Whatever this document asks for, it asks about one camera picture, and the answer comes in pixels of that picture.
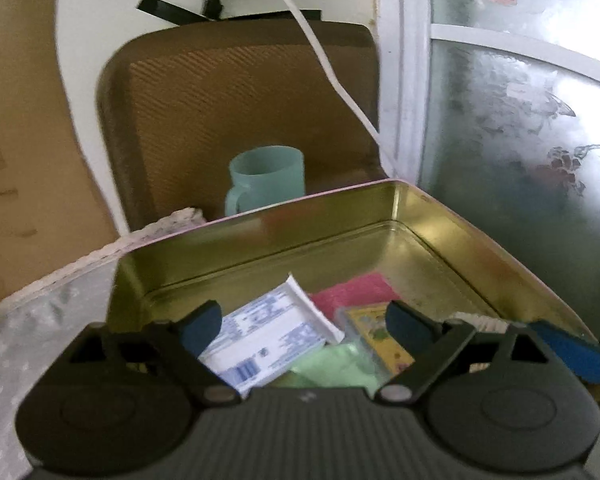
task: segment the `pink sponge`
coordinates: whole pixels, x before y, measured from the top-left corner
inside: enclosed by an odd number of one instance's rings
[[[310,297],[315,306],[330,320],[333,320],[336,309],[341,306],[362,306],[400,300],[400,296],[379,272],[357,276],[348,282],[311,294]]]

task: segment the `open tin box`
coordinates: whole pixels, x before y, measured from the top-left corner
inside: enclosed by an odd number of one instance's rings
[[[318,292],[380,272],[433,319],[463,311],[543,318],[592,336],[558,296],[483,232],[416,187],[383,180],[211,222],[120,259],[109,303],[111,330],[178,320],[206,300],[224,314],[291,273]]]

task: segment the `wooden surface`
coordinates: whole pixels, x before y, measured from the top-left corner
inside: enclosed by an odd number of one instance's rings
[[[55,0],[0,0],[0,300],[116,238],[74,137]]]

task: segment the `teal mug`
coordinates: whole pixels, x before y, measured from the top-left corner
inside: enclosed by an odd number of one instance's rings
[[[229,163],[234,186],[224,214],[235,215],[304,196],[304,156],[290,146],[263,146],[237,155]]]

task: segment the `brown chair backrest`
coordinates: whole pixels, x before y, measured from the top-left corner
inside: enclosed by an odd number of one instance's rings
[[[377,119],[369,31],[313,22],[343,86]],[[383,177],[378,148],[328,83],[293,20],[195,23],[152,32],[107,63],[98,110],[129,226],[197,206],[220,218],[240,152],[304,153],[308,192]]]

